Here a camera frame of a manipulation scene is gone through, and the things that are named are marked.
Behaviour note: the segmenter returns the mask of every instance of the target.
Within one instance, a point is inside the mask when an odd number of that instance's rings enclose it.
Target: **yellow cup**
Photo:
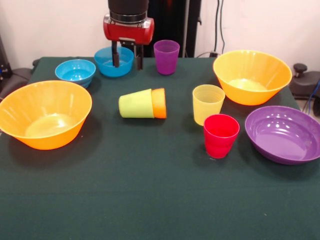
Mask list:
[[[219,114],[226,94],[218,86],[204,84],[193,89],[194,121],[203,126],[207,117]]]
[[[123,118],[154,119],[152,90],[147,89],[121,96],[119,111]]]

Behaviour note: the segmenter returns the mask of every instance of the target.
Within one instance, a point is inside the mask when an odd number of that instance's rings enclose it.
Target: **white wall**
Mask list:
[[[202,0],[196,54],[214,49],[217,2]],[[224,0],[222,24],[225,52],[263,51],[320,71],[320,0]]]
[[[42,56],[93,56],[111,43],[108,0],[0,0],[0,34],[12,68]]]
[[[224,0],[226,51],[268,52],[320,70],[320,0]],[[217,0],[202,0],[196,54],[214,48]],[[110,46],[107,0],[0,0],[0,34],[13,68],[42,56],[93,56]]]

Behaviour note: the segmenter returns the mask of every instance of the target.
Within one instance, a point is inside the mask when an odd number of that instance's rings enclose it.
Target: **yellow bowl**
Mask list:
[[[292,79],[290,68],[282,60],[251,50],[220,55],[213,71],[229,99],[250,106],[264,104]]]
[[[78,84],[36,82],[0,103],[0,129],[32,148],[56,149],[78,135],[91,107],[90,94]]]

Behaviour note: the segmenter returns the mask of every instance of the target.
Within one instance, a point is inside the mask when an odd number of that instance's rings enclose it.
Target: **light blue bowl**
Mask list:
[[[96,65],[88,60],[68,60],[55,69],[55,75],[64,81],[74,82],[79,85],[90,83],[96,72]]]
[[[107,77],[121,77],[130,72],[134,61],[134,53],[126,47],[118,47],[119,53],[119,67],[115,67],[112,62],[112,49],[105,47],[97,51],[94,55],[94,60],[104,76]]]

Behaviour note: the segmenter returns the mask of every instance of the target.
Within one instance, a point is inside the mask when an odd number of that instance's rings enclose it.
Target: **purple cup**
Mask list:
[[[172,40],[160,40],[154,45],[155,64],[162,75],[171,75],[176,71],[180,45]]]

